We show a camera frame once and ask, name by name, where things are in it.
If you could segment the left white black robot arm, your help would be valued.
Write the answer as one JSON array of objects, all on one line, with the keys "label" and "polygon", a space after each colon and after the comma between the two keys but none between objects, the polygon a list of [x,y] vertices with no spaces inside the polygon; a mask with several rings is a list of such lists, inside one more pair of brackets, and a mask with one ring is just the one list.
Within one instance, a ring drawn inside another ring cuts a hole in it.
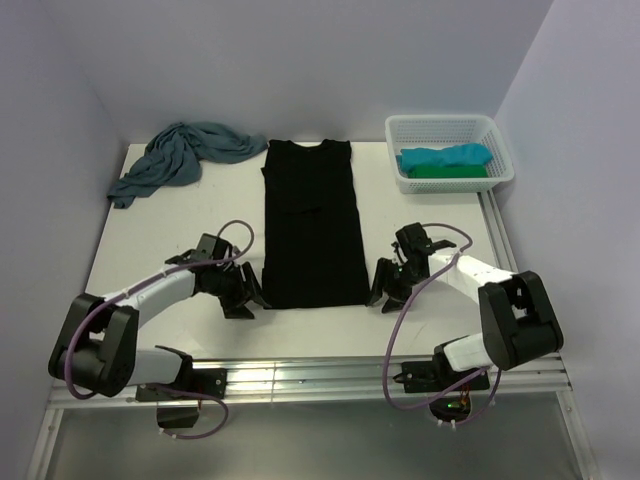
[{"label": "left white black robot arm", "polygon": [[138,331],[169,307],[198,294],[218,299],[225,318],[251,320],[261,307],[259,281],[242,251],[220,235],[166,260],[156,274],[116,293],[78,295],[71,303],[48,362],[51,377],[87,400],[114,397],[129,386],[159,388],[172,399],[206,392],[194,359],[178,349],[138,345]]}]

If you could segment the black t shirt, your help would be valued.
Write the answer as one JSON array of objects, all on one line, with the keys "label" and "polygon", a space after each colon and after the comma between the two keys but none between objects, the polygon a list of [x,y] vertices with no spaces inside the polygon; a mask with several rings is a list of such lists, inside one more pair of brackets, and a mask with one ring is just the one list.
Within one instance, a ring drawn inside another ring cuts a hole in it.
[{"label": "black t shirt", "polygon": [[274,309],[362,305],[369,294],[347,141],[269,143],[262,287]]}]

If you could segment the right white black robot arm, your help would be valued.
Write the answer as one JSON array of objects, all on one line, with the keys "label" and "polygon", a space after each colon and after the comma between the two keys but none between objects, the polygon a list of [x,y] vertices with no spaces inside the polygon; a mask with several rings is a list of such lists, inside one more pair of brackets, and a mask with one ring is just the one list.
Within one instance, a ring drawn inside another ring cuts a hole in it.
[{"label": "right white black robot arm", "polygon": [[368,303],[404,317],[418,293],[441,282],[479,308],[480,331],[445,342],[426,361],[405,362],[394,382],[408,393],[486,389],[492,367],[509,371],[559,351],[564,335],[541,277],[510,272],[468,255],[473,245],[434,240],[427,225],[412,223],[395,234],[394,258],[376,264]]}]

